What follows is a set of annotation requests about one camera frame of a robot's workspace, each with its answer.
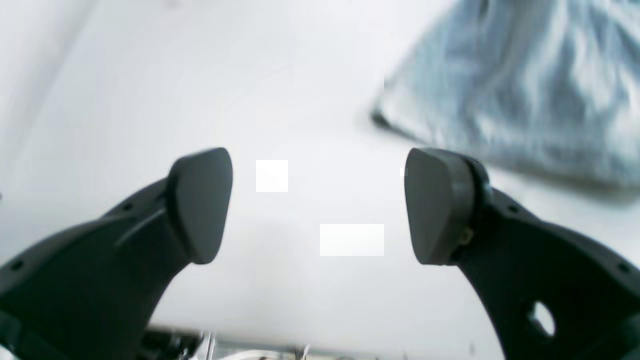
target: crumpled fabric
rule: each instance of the crumpled fabric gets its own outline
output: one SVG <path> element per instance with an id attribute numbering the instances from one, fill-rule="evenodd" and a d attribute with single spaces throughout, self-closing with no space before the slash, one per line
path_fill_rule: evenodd
<path id="1" fill-rule="evenodd" d="M 513 170 L 640 187 L 640 1 L 460 0 L 374 119 Z"/>

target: screw hole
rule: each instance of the screw hole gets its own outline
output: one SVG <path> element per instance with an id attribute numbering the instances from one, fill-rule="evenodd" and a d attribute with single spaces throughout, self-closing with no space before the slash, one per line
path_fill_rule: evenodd
<path id="1" fill-rule="evenodd" d="M 11 270 L 13 270 L 13 271 L 18 271 L 18 270 L 20 270 L 23 266 L 24 266 L 24 261 L 22 261 L 22 260 L 18 260 L 18 261 L 16 261 L 16 262 L 11 266 Z"/>
<path id="2" fill-rule="evenodd" d="M 543 340 L 550 340 L 556 335 L 556 322 L 549 308 L 536 301 L 527 312 L 527 319 L 533 331 Z"/>
<path id="3" fill-rule="evenodd" d="M 620 271 L 626 274 L 629 274 L 631 272 L 631 269 L 629 268 L 629 266 L 627 266 L 627 264 L 620 263 L 618 264 L 618 268 L 620 269 Z"/>

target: white wall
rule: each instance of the white wall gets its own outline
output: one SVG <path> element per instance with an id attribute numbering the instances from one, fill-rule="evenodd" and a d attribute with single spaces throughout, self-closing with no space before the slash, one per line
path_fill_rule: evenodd
<path id="1" fill-rule="evenodd" d="M 0 10 L 0 192 L 95 0 L 3 1 Z"/>

